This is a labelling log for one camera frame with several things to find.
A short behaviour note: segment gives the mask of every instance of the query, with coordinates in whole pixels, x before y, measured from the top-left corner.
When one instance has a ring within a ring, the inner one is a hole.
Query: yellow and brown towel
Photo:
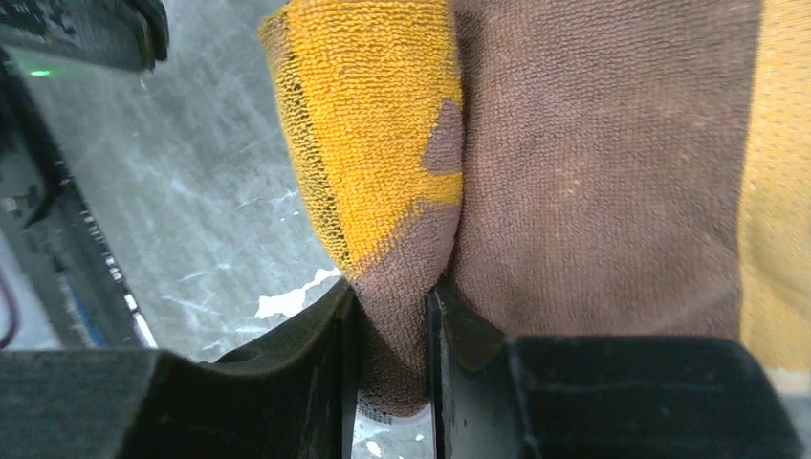
[[[355,285],[365,404],[427,402],[447,271],[512,334],[740,339],[811,390],[811,0],[292,0],[262,25]]]

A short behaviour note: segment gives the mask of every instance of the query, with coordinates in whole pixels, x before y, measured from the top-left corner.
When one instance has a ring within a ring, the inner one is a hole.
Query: cloth
[[[260,28],[362,403],[443,273],[515,335],[741,340],[811,391],[811,1],[292,0]]]

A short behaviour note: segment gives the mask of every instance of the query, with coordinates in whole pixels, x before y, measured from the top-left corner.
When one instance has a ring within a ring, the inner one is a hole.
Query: pinched cloth
[[[513,335],[738,339],[811,379],[811,0],[292,0],[262,24],[366,413],[446,273]]]

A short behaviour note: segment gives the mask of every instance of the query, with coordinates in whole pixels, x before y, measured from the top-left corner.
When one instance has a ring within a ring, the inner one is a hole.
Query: yellow stripe
[[[461,173],[421,166],[444,100],[462,101],[446,1],[293,0],[288,40],[353,268],[419,198],[458,204]],[[352,277],[356,273],[345,273]]]
[[[738,242],[741,340],[768,367],[811,367],[811,1],[765,0]]]

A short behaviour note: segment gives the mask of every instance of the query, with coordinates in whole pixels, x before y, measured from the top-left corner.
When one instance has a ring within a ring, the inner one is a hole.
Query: brown patch
[[[364,311],[361,395],[404,417],[428,402],[426,294],[448,265],[459,220],[459,206],[423,201],[416,208],[418,216],[386,242],[385,257],[369,263],[353,283]]]
[[[431,131],[422,166],[434,175],[459,172],[462,170],[464,141],[462,112],[452,100],[445,100],[436,117],[436,127]]]
[[[453,275],[514,334],[736,338],[757,0],[456,4]]]

